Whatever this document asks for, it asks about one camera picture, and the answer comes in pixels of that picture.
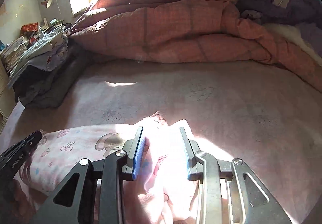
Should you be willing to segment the white fluffy blanket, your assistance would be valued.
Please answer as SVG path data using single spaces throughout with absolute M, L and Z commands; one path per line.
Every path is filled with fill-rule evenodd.
M 300 29 L 295 26 L 282 25 L 277 23 L 265 23 L 263 25 L 267 30 L 275 32 L 282 37 L 286 38 L 293 44 L 297 45 L 306 52 L 313 60 L 315 60 L 320 66 L 322 65 L 321 57 L 314 51 L 313 46 L 303 40 Z

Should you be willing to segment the pink cartoon print pants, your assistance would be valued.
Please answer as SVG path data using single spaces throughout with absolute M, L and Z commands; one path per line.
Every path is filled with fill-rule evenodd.
M 137 180 L 123 180 L 126 141 L 143 127 Z M 188 180 L 179 127 L 155 114 L 134 125 L 84 126 L 45 134 L 20 168 L 21 180 L 47 195 L 33 223 L 195 223 L 197 184 Z

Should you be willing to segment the stack of papers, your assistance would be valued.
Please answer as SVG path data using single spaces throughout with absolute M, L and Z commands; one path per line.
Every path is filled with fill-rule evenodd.
M 1 61 L 9 77 L 21 56 L 27 50 L 27 46 L 28 41 L 23 36 L 7 44 L 4 50 L 1 51 Z

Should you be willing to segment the pink plaid quilt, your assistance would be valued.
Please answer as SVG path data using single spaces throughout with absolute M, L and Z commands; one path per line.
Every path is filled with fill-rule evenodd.
M 111 58 L 157 63 L 254 60 L 281 66 L 321 90 L 321 66 L 252 20 L 238 0 L 96 0 L 70 38 Z

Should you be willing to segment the blue cartoon print garment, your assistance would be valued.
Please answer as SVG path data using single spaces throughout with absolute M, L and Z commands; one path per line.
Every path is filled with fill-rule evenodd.
M 9 77 L 8 87 L 12 87 L 22 73 L 29 67 L 34 67 L 40 71 L 50 72 L 62 64 L 68 56 L 68 42 L 57 49 L 39 55 L 29 60 L 20 70 L 13 71 Z

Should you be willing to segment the red box on desk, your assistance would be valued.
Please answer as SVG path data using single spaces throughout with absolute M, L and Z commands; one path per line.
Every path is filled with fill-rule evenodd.
M 24 34 L 25 32 L 35 32 L 38 30 L 38 23 L 28 23 L 23 26 L 21 26 L 20 33 Z

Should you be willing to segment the cream drawer cabinet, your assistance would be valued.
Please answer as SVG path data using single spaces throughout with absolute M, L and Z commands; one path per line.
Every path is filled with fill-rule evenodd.
M 0 112 L 1 112 L 1 131 L 16 106 L 14 91 L 8 87 L 9 77 L 0 61 Z

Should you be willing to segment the grey folded clothes pile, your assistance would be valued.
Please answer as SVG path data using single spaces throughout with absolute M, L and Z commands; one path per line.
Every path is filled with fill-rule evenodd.
M 25 108 L 56 108 L 70 87 L 92 63 L 93 54 L 74 42 L 68 42 L 66 60 L 53 71 L 29 66 L 11 87 L 15 101 Z

